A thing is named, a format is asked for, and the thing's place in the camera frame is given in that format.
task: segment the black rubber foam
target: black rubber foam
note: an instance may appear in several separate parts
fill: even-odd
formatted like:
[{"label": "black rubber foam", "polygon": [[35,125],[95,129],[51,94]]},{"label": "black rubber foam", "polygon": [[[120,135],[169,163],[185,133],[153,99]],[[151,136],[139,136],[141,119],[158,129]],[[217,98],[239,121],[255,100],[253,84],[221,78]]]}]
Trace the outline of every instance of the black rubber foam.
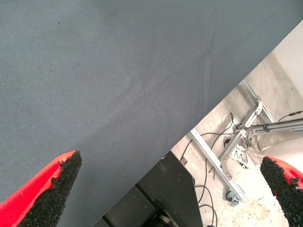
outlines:
[{"label": "black rubber foam", "polygon": [[279,201],[289,227],[303,227],[303,190],[298,188],[298,179],[289,184],[283,168],[268,157],[263,158],[261,173]]},{"label": "black rubber foam", "polygon": [[53,188],[44,191],[35,201],[18,227],[55,227],[63,212],[66,199],[81,166],[80,152],[60,164],[61,172],[53,178]]}]

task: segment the gray fabric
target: gray fabric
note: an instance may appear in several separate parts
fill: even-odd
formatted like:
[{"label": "gray fabric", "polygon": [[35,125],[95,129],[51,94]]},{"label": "gray fabric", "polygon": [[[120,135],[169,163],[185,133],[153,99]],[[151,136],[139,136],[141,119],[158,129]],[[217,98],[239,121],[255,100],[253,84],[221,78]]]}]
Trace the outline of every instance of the gray fabric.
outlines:
[{"label": "gray fabric", "polygon": [[2,0],[0,201],[63,152],[93,225],[303,18],[301,0]]}]

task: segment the electrical wire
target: electrical wire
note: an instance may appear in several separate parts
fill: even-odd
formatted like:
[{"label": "electrical wire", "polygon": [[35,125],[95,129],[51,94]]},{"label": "electrical wire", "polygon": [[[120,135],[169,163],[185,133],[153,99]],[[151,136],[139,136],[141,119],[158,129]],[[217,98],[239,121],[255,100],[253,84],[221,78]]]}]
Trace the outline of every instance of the electrical wire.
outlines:
[{"label": "electrical wire", "polygon": [[216,225],[217,225],[217,221],[218,221],[218,220],[217,220],[217,213],[216,213],[216,211],[215,211],[215,209],[214,209],[214,202],[213,202],[212,194],[210,193],[209,189],[208,189],[205,185],[196,185],[196,186],[195,186],[195,188],[199,188],[199,187],[203,187],[203,189],[206,188],[207,191],[208,191],[208,193],[209,193],[209,196],[210,196],[210,200],[211,200],[212,205],[211,205],[211,206],[209,206],[208,204],[205,204],[205,205],[207,205],[207,206],[209,206],[210,208],[213,209],[212,226],[214,225],[214,214],[216,214]]},{"label": "electrical wire", "polygon": [[[201,207],[210,207],[210,208],[212,208],[212,206],[210,206],[210,205],[208,205],[208,204],[200,205],[199,208],[201,208]],[[214,212],[214,215],[215,215],[215,217],[216,217],[216,227],[217,227],[217,226],[218,226],[217,212],[216,212],[215,210],[213,210],[213,212]]]},{"label": "electrical wire", "polygon": [[[230,113],[230,117],[231,117],[231,120],[232,120],[230,126],[228,126],[228,127],[227,127],[225,130],[223,130],[221,133],[208,132],[208,133],[201,134],[201,136],[204,136],[204,135],[207,135],[207,134],[218,135],[218,136],[216,137],[216,139],[214,140],[214,142],[213,142],[213,144],[212,144],[212,146],[211,146],[211,149],[213,149],[215,143],[217,142],[217,140],[219,139],[219,137],[220,137],[221,135],[233,135],[233,134],[234,134],[234,133],[225,133],[225,132],[226,132],[227,130],[229,130],[233,125],[238,129],[238,126],[237,126],[237,125],[235,124],[235,122],[233,121],[233,114],[232,114],[232,113]],[[193,141],[193,140],[191,140],[191,141],[187,144],[187,146],[185,147],[185,149],[184,149],[184,151],[183,151],[183,153],[182,153],[182,156],[181,156],[181,158],[180,158],[180,161],[182,160],[182,158],[183,158],[183,156],[184,156],[184,154],[185,154],[185,152],[186,152],[186,150],[187,150],[189,144],[190,144],[192,141]],[[216,227],[217,227],[217,213],[216,213],[215,210],[214,210],[213,198],[212,198],[212,196],[211,196],[211,193],[210,193],[209,189],[206,187],[206,181],[207,181],[207,159],[205,160],[205,181],[204,181],[204,185],[197,185],[197,186],[195,186],[195,187],[203,187],[202,195],[201,195],[201,197],[200,197],[198,203],[200,203],[200,201],[202,200],[202,198],[203,198],[203,196],[204,196],[205,188],[208,190],[209,195],[210,195],[210,197],[211,197],[212,209],[213,209],[212,225],[214,224],[214,215],[215,215],[215,217],[216,217]]]},{"label": "electrical wire", "polygon": [[278,122],[280,122],[283,118],[286,118],[288,116],[294,116],[294,115],[300,114],[302,112],[303,112],[303,110],[302,111],[296,111],[296,112],[289,113],[288,115],[285,115],[285,116],[281,117]]},{"label": "electrical wire", "polygon": [[[208,135],[208,134],[212,134],[212,135],[234,135],[234,133],[215,133],[215,132],[207,132],[207,133],[201,134],[200,136],[205,136],[205,135]],[[184,154],[185,154],[185,152],[186,152],[188,146],[190,145],[190,143],[191,143],[192,141],[193,141],[193,140],[191,140],[191,141],[187,144],[187,146],[185,147],[185,149],[184,149],[184,151],[183,151],[183,153],[182,153],[182,155],[181,155],[180,161],[182,160],[182,158],[183,158],[183,156],[184,156]]]}]

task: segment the dusty floor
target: dusty floor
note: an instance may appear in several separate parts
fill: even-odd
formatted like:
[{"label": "dusty floor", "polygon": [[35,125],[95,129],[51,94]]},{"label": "dusty floor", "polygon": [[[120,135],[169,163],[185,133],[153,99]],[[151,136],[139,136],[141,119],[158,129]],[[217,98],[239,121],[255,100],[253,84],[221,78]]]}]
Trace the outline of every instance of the dusty floor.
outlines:
[{"label": "dusty floor", "polygon": [[[262,98],[275,120],[290,112],[303,109],[303,99],[295,86],[281,67],[274,53],[264,59],[248,76],[247,81]],[[222,132],[231,123],[229,113],[232,112],[236,123],[240,123],[253,110],[254,104],[245,95],[242,88],[236,87],[222,102],[212,110],[197,126],[198,131]],[[215,140],[215,135],[206,135],[204,139],[209,146]],[[223,141],[231,138],[222,135],[216,142],[213,152],[218,155],[223,150]],[[174,146],[172,152],[181,157],[190,137],[185,136]],[[195,143],[191,143],[185,153],[187,170],[193,175],[196,184],[204,184],[205,180],[205,157],[198,151]],[[249,201],[240,203],[236,207],[230,207],[225,199],[227,186],[219,176],[213,179],[213,174],[208,174],[206,186],[210,189],[214,208],[218,214],[219,227],[287,227],[281,207],[273,197],[270,188],[264,180],[260,170],[243,169],[236,161],[229,160],[228,167],[235,181],[246,193]],[[196,190],[200,198],[202,188]],[[211,204],[210,196],[205,192],[200,204]],[[204,226],[212,222],[212,211],[209,207],[201,208],[201,216]]]}]

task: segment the white wall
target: white wall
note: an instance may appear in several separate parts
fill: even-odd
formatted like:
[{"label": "white wall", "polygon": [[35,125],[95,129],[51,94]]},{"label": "white wall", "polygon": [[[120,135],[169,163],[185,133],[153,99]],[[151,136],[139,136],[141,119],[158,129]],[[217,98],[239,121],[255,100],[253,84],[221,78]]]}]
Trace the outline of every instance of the white wall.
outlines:
[{"label": "white wall", "polygon": [[303,97],[303,21],[273,50]]}]

